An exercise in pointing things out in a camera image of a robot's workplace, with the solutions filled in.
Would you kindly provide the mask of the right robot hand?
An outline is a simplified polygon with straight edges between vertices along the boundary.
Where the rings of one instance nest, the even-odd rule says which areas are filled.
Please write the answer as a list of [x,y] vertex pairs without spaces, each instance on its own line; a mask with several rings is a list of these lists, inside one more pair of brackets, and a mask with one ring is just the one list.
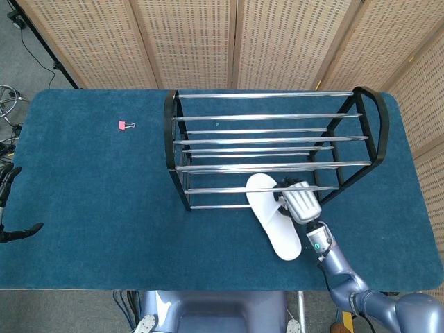
[[281,204],[278,212],[293,219],[300,225],[316,220],[322,212],[321,206],[310,185],[298,178],[285,177],[275,186],[275,189],[288,191],[273,192],[274,200]]

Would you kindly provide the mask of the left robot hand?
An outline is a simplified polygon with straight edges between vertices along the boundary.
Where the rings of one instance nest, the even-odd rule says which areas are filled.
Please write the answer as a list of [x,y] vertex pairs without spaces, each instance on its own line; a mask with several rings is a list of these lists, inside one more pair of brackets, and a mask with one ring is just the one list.
[[44,226],[43,223],[36,223],[27,230],[11,231],[4,230],[3,213],[10,195],[12,183],[16,176],[21,172],[20,166],[14,166],[13,163],[7,163],[1,167],[1,243],[8,243],[19,239],[25,239],[38,233]]

